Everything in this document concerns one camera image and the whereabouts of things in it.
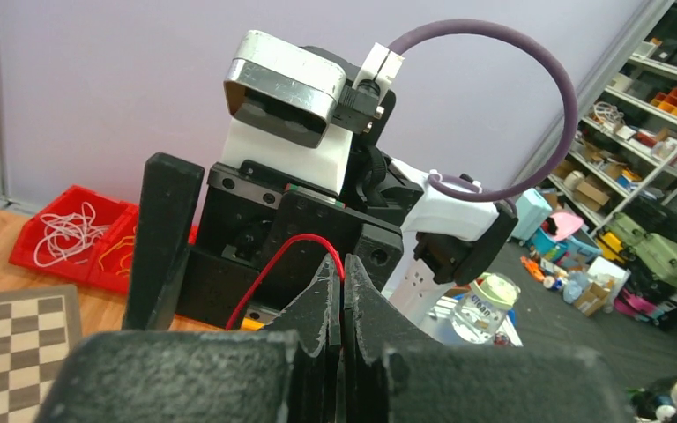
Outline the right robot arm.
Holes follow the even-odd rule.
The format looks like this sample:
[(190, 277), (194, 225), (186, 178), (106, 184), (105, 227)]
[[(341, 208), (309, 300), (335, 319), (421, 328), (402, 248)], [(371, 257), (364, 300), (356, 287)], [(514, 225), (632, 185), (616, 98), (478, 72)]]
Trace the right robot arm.
[(413, 322), (477, 278), (516, 224), (501, 200), (377, 147), (403, 64), (375, 45), (361, 65), (247, 32), (223, 82), (231, 120), (209, 169), (163, 152), (145, 163), (122, 327), (176, 315), (236, 327), (284, 310), (331, 251), (382, 291), (417, 240), (391, 304)]

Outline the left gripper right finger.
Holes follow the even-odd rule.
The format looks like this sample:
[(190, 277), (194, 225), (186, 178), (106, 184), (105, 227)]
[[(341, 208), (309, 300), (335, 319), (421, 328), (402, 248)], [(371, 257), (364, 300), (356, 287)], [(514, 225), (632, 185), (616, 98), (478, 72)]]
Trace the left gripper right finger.
[(350, 422), (630, 422), (610, 367), (583, 346), (448, 346), (346, 257), (342, 329)]

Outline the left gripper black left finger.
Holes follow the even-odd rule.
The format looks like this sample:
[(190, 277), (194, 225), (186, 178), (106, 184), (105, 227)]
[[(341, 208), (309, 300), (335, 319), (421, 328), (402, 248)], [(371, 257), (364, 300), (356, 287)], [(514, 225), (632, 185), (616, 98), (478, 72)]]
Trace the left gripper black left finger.
[(40, 422), (331, 422), (339, 274), (326, 256), (258, 331), (99, 332), (69, 354)]

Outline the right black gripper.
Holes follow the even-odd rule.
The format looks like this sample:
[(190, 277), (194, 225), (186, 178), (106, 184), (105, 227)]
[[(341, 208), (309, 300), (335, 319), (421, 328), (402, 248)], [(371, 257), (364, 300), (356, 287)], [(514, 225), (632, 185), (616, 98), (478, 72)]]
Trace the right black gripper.
[(397, 175), (387, 173), (369, 204), (360, 184), (334, 198), (255, 162), (211, 167), (190, 248), (204, 175), (203, 167), (164, 152), (145, 163), (124, 330), (168, 330), (175, 311), (224, 326), (262, 269), (297, 234), (321, 236), (341, 256), (358, 256), (377, 290), (403, 255), (405, 186)]

